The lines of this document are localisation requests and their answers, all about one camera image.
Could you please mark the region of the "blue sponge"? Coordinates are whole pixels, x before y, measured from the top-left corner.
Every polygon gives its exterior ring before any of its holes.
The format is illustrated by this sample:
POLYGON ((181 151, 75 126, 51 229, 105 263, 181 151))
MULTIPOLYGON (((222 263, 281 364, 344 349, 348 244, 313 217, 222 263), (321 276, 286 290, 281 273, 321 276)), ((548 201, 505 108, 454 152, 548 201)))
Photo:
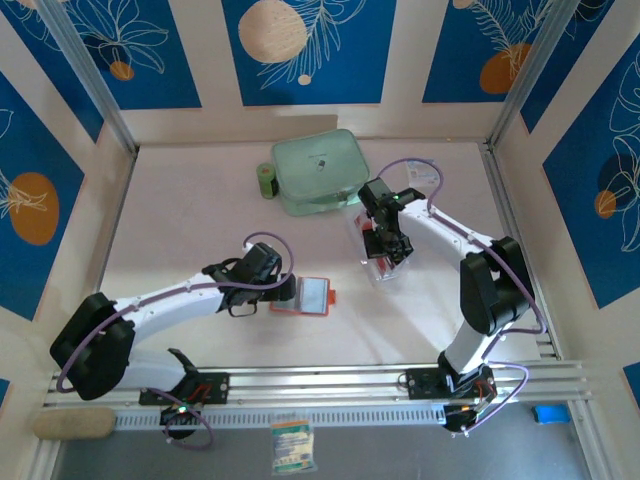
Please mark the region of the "blue sponge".
POLYGON ((534 420, 539 425, 569 424, 571 415, 566 405, 536 405, 532 408, 534 420))

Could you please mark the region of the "black electronics bracket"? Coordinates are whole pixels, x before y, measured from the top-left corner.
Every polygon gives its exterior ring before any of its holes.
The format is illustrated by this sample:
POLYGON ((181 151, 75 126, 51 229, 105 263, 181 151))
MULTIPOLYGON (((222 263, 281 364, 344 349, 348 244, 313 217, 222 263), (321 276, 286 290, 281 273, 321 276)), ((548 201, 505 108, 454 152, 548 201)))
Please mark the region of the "black electronics bracket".
POLYGON ((481 424, 480 417, 489 408, 487 402, 473 405, 453 405, 445 406, 444 428, 453 437, 463 435, 468 437, 469 433, 481 424))
POLYGON ((184 440, 196 432, 196 418, 184 405, 174 404, 162 410, 160 424, 171 440, 184 440))

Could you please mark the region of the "white blue sachet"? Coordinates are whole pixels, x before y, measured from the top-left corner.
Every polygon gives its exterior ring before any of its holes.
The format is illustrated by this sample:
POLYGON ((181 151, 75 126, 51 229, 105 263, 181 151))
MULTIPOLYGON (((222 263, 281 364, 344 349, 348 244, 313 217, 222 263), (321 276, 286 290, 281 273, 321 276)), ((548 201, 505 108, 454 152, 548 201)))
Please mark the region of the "white blue sachet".
POLYGON ((435 188, 440 184, 440 173, 432 159, 408 159, 406 162, 409 186, 413 188, 435 188))

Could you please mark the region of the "aluminium frame post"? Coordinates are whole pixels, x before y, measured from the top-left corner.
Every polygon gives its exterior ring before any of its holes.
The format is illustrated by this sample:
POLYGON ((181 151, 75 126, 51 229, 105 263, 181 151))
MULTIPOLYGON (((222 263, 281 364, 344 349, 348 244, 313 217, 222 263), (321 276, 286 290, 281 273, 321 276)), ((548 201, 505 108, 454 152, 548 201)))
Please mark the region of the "aluminium frame post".
POLYGON ((57 0, 34 0, 36 9, 102 118, 121 146, 137 159, 139 146, 120 108, 64 7, 57 0))
POLYGON ((530 96, 581 0, 552 0, 549 16, 542 23, 532 47, 486 138, 486 147, 495 153, 511 124, 530 96))

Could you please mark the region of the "orange card holder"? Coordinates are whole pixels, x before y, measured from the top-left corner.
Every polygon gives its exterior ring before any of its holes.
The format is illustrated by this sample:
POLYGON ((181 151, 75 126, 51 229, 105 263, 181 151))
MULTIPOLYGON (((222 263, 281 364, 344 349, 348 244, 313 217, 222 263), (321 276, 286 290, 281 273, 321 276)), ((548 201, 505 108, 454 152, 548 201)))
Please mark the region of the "orange card holder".
POLYGON ((336 290, 331 287, 328 278, 300 277, 297 280, 294 298, 273 301, 269 305, 269 310, 285 315, 326 317, 329 315, 330 308, 336 303, 336 299, 336 290))

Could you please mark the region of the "green white plastic packet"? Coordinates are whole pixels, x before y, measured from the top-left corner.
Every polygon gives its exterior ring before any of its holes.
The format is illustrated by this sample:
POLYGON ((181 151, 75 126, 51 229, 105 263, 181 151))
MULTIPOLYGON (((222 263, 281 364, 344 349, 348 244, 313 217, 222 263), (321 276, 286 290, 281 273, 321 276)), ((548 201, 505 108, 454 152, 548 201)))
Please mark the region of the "green white plastic packet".
POLYGON ((308 420, 271 425, 272 474, 290 475, 314 471, 314 430, 308 420))

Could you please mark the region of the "black patterned credit card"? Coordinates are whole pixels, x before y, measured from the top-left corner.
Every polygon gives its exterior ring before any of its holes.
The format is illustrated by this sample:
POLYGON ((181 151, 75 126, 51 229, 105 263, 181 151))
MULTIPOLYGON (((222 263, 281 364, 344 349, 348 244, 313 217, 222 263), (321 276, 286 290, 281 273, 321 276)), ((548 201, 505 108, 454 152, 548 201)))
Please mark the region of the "black patterned credit card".
POLYGON ((374 229, 362 232, 366 256, 368 259, 384 258, 387 256, 384 242, 374 229))

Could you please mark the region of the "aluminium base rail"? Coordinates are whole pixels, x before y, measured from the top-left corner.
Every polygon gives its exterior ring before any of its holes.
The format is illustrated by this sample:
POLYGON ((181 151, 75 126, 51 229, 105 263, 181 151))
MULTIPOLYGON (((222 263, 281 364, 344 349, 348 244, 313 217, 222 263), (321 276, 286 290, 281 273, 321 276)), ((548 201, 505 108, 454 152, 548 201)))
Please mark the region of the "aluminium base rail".
POLYGON ((264 368, 201 368, 206 373, 230 374, 227 403, 232 407, 305 407, 387 405, 410 401, 441 405, 479 402, 563 402, 593 397, 587 371, 577 361, 531 361, 522 364, 524 373, 507 363, 491 366, 496 397, 486 400, 475 393, 468 398, 412 399, 405 373, 411 368, 434 368, 432 364, 369 366, 314 366, 264 368))

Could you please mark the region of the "clear plastic card tray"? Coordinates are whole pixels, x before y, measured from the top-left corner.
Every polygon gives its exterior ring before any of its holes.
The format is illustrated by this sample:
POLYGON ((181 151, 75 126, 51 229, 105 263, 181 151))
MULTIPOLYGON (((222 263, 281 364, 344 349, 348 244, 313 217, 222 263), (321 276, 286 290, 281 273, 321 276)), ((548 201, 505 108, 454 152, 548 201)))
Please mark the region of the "clear plastic card tray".
POLYGON ((403 260, 400 264, 393 264, 388 258, 369 259, 367 257, 363 233, 372 227, 372 221, 367 217, 363 207, 357 206, 347 216, 347 227, 358 260, 373 285, 395 280, 409 270, 411 265, 409 259, 403 260))

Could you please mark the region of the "mint green zip pouch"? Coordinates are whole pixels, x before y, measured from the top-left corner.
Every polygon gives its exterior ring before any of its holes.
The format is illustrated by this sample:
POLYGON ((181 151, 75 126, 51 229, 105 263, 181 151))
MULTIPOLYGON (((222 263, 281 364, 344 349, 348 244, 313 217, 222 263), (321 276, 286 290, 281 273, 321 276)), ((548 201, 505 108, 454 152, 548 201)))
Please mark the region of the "mint green zip pouch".
POLYGON ((370 178, 358 140, 347 129, 281 141, 271 159, 283 208, 294 217, 357 203, 370 178))

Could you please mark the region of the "beige foam pad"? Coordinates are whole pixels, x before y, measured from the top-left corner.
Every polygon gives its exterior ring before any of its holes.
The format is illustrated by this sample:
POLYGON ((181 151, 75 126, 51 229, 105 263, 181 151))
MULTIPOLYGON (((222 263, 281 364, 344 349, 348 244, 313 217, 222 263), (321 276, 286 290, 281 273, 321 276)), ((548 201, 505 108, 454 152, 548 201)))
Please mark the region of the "beige foam pad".
POLYGON ((41 440, 94 440, 109 436, 116 414, 106 407, 56 409, 39 413, 32 431, 41 440))

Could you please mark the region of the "green cylinder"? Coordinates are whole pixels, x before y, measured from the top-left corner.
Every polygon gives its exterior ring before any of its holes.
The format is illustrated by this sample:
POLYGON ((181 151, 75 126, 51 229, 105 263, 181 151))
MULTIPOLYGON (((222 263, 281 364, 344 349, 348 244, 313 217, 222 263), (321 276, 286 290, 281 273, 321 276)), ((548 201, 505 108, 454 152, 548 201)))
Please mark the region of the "green cylinder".
POLYGON ((275 166, 271 162, 263 162, 256 167, 256 175, 261 196, 264 199, 275 198, 279 191, 275 166))

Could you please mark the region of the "aluminium side rail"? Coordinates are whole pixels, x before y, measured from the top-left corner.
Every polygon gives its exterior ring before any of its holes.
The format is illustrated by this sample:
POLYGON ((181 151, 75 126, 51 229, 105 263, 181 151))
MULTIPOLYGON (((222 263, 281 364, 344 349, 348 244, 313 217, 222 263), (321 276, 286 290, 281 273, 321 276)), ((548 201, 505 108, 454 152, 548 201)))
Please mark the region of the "aluminium side rail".
POLYGON ((99 147, 94 160, 72 214, 72 259, 61 326, 102 283, 135 163, 132 153, 118 145, 99 147))
POLYGON ((516 221, 494 147, 489 141, 484 141, 480 145, 480 152, 504 234, 510 238, 510 242, 513 244, 511 250, 518 251, 517 260, 513 267, 514 272, 518 275, 525 272, 525 276, 519 282, 525 289, 525 305, 528 308, 525 317, 529 318, 529 326, 521 325, 521 321, 519 321, 515 329, 521 330, 523 335, 535 337, 543 360, 562 360, 563 354, 558 345, 557 335, 548 319, 549 310, 527 257, 524 240, 516 221))

